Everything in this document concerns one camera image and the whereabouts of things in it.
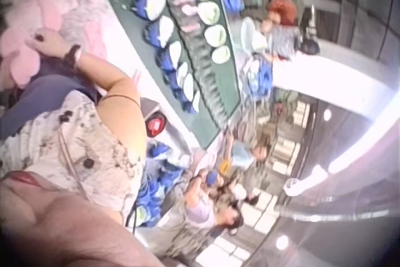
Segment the black strap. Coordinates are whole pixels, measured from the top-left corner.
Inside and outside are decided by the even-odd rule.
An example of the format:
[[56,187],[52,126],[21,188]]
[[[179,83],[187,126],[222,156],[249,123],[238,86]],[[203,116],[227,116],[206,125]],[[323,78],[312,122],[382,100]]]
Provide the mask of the black strap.
[[113,97],[126,98],[126,99],[134,102],[140,108],[140,104],[135,99],[133,99],[132,97],[126,96],[126,95],[120,95],[120,94],[105,95],[105,97],[101,98],[100,101],[104,101],[104,100],[106,100],[108,98],[113,98]]
[[75,44],[64,57],[64,62],[69,66],[75,66],[75,55],[80,50],[81,46]]

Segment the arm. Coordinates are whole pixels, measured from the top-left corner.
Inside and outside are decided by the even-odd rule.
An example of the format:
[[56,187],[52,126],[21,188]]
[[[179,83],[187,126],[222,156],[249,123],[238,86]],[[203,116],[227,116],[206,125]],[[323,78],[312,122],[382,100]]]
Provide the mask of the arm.
[[189,208],[193,208],[197,206],[199,203],[199,193],[201,190],[201,184],[203,183],[203,179],[200,176],[196,176],[189,183],[189,186],[186,189],[184,194],[184,199],[186,202],[186,206]]
[[233,148],[233,143],[234,143],[235,139],[233,137],[233,135],[228,132],[225,135],[225,150],[224,150],[224,159],[231,159],[232,156],[232,148]]
[[273,63],[274,61],[280,61],[281,59],[279,56],[273,56],[272,54],[269,53],[264,53],[264,57],[266,58],[267,61],[270,63]]
[[[28,45],[47,56],[63,58],[71,48],[56,31],[40,29],[36,34],[41,35],[43,41],[32,40]],[[76,63],[82,73],[107,91],[108,96],[122,96],[100,101],[97,113],[125,147],[135,150],[143,158],[146,154],[146,128],[135,80],[89,53],[82,53]]]

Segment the lips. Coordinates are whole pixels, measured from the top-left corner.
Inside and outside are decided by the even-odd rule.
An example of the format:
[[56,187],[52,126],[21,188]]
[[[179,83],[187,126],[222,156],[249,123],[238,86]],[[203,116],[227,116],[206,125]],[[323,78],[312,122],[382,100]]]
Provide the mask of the lips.
[[7,173],[7,175],[4,178],[9,178],[14,181],[19,181],[20,183],[30,184],[31,186],[43,188],[39,184],[39,182],[28,172],[12,171],[12,172]]

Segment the white hat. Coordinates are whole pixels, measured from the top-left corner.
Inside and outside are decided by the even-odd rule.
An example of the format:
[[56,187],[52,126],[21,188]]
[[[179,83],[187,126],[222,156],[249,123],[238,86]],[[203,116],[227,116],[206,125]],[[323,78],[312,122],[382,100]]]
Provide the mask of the white hat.
[[247,192],[241,184],[237,184],[235,185],[235,188],[233,188],[233,195],[235,195],[235,198],[237,200],[243,200],[244,198],[246,198]]

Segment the person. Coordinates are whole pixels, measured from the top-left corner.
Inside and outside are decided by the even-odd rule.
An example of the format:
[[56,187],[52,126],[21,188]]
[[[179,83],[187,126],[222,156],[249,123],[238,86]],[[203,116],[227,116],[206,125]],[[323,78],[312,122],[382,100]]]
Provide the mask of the person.
[[244,222],[237,203],[229,203],[214,212],[214,203],[208,196],[208,190],[217,183],[217,180],[218,172],[208,170],[201,170],[191,180],[184,193],[187,220],[199,228],[212,228],[218,225],[227,229],[239,228]]
[[268,7],[268,19],[282,26],[295,26],[297,9],[292,0],[272,0]]
[[40,29],[36,37],[28,42],[30,47],[46,58],[71,63],[107,95],[95,106],[85,88],[70,84],[65,76],[32,81],[26,88],[29,93],[22,94],[0,119],[4,133],[17,127],[18,116],[29,113],[27,120],[18,119],[24,122],[17,131],[2,136],[0,178],[10,171],[34,173],[110,209],[124,224],[138,195],[146,155],[138,79],[78,45],[71,46],[56,31]]
[[2,266],[163,266],[112,210],[36,173],[8,173],[0,199]]
[[257,179],[257,181],[254,182],[253,178],[256,179],[258,173],[256,173],[255,176],[251,176],[247,171],[237,171],[238,172],[235,172],[230,181],[218,187],[217,193],[212,199],[217,207],[235,201],[244,201],[251,206],[257,205],[260,195],[254,193],[254,188],[260,187],[262,179]]
[[268,156],[267,146],[247,147],[244,143],[236,140],[232,133],[225,134],[224,159],[230,161],[231,166],[247,170],[250,165],[257,161],[264,161]]
[[264,56],[269,62],[281,59],[293,60],[297,51],[309,56],[320,52],[318,43],[313,39],[303,37],[297,26],[277,25],[268,18],[257,26],[266,37],[267,47]]

